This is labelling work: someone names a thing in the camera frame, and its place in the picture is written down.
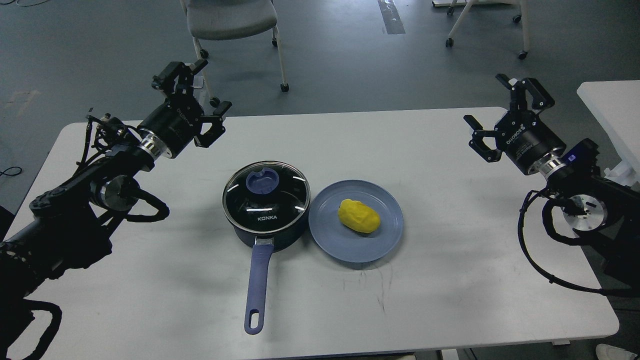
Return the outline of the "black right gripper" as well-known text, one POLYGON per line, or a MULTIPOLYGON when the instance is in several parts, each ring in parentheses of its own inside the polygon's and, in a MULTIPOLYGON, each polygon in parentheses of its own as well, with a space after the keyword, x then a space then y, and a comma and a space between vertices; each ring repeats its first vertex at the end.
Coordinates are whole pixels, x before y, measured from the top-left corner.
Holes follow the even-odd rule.
POLYGON ((496 74, 495 78, 510 90, 509 109, 494 125, 494 130, 485 130, 471 114, 462 117, 471 129, 468 145, 488 163, 498 162, 503 152, 522 174, 537 173, 535 162, 549 153, 561 155, 567 148, 539 117, 556 102, 535 78, 510 79, 503 73, 496 74), (497 148, 489 148, 485 138, 495 139, 497 148))

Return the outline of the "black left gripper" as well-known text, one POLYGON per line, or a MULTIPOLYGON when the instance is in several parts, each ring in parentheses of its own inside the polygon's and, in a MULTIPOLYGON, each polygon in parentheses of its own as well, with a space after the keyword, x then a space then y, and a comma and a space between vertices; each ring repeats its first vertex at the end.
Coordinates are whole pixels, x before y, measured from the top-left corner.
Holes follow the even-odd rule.
POLYGON ((196 147, 209 148, 226 132, 224 116, 233 103, 222 101, 211 115, 204 116, 204 110, 194 97, 195 76, 208 63, 206 59, 195 63, 171 61, 151 79, 151 88, 162 93, 164 102, 137 129, 160 139, 166 146, 168 158, 178 157, 192 139, 196 147), (210 124, 210 128, 200 133, 202 125, 206 124, 210 124))

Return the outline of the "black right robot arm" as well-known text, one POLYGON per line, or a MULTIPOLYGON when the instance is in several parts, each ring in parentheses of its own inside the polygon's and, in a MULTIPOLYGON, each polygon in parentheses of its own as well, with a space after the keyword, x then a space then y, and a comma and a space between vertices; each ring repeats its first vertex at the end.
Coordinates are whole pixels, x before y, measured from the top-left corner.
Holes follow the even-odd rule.
POLYGON ((531 190, 519 208, 517 235, 529 264, 551 284, 601 296, 639 296, 639 193, 630 186, 602 176, 597 164, 598 145, 589 138, 572 149, 540 118, 555 104, 537 79, 496 79, 509 91, 509 108, 491 129, 484 129, 471 114, 464 121, 471 129, 468 143, 482 159, 498 162, 502 155, 523 175, 541 174, 545 187, 531 190), (526 212, 537 198, 545 198, 541 221, 546 234, 568 246, 586 246, 603 258, 603 272, 625 288, 590 288, 558 278, 542 269, 526 246, 526 212))

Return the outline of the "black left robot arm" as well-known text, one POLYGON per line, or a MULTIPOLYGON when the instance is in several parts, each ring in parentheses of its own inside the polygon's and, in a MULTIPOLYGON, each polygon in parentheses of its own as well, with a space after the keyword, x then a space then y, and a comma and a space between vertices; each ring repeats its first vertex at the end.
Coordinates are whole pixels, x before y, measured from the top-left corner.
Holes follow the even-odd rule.
POLYGON ((28 297, 45 280, 57 280, 68 269, 86 269, 112 252, 111 235, 123 223, 155 223, 169 207, 141 189, 139 172, 151 171, 159 157, 176 158, 190 142, 208 148, 225 132, 229 101, 206 115, 194 97, 194 79, 208 61, 169 63, 151 86, 164 102, 137 127, 106 114, 87 115, 85 150, 74 174, 30 204, 32 223, 1 242, 1 358, 34 320, 49 312, 51 321, 27 358, 39 360, 62 321, 62 310, 28 297))

